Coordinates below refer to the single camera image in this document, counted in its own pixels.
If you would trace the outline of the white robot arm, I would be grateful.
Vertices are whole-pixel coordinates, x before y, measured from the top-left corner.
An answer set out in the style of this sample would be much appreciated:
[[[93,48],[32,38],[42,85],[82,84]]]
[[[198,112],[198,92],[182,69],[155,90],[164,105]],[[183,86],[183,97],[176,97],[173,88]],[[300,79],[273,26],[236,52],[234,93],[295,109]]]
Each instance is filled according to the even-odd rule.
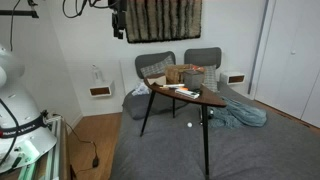
[[[24,64],[0,46],[1,173],[34,163],[57,142],[20,81],[24,71]]]

